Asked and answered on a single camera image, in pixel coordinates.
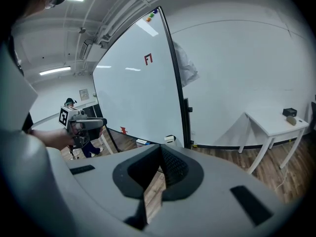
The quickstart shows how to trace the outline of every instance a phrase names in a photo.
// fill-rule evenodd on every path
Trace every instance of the white cloth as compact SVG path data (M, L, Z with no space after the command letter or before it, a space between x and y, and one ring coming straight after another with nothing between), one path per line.
M198 71L182 47L175 41L173 46L177 56L181 85L184 87L199 78Z

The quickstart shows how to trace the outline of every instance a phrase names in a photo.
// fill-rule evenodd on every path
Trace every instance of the wooden floor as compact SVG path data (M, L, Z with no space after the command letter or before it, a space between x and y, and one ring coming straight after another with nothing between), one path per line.
M112 151L116 153L117 151L115 150L108 133L103 131L103 134L107 139ZM113 131L111 134L118 148L122 151L136 148L136 139ZM304 136L296 152L288 162L288 166L282 170L279 168L279 166L285 159L287 152L289 152L291 146L293 145L293 142L280 146L274 146L271 150L267 151L252 175L258 178L273 191L284 181L284 183L275 191L279 199L284 203L290 202L296 198L300 198L306 193L316 168L316 145L313 144L312 141L313 138L311 136ZM101 144L98 140L92 141L92 144L95 147L101 147ZM105 146L103 147L104 151L100 154L100 156L109 155L110 152L108 152ZM228 160L245 171L251 166L260 151L259 149L244 150L242 154L239 154L238 151L235 150L227 151L204 148L193 148L193 150L202 154ZM72 158L72 156L69 154L68 148L63 149L61 153L65 160L70 160ZM84 158L81 150L78 150L78 156L79 158ZM148 222L152 220L152 218L160 209L161 193L163 190L165 190L164 175L157 172L151 184L145 191L145 205Z

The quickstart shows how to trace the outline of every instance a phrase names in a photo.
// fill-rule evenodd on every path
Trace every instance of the small black box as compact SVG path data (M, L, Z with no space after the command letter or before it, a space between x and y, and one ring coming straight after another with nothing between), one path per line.
M297 110L293 109L293 108L287 108L287 109L283 109L283 113L284 116L292 116L292 117L296 117L297 114Z

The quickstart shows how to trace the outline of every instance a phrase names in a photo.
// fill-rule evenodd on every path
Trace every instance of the jeans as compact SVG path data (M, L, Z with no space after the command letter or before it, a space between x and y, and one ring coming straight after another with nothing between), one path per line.
M100 153L100 148L95 148L92 143L89 141L83 148L83 154L86 158L91 157L91 153L98 155Z

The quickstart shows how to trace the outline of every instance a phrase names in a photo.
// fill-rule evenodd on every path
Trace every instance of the white plastic panel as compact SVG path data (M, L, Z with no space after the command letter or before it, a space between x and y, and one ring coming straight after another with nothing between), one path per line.
M93 72L108 127L164 143L174 135L183 146L175 72L160 12L139 19L111 46Z

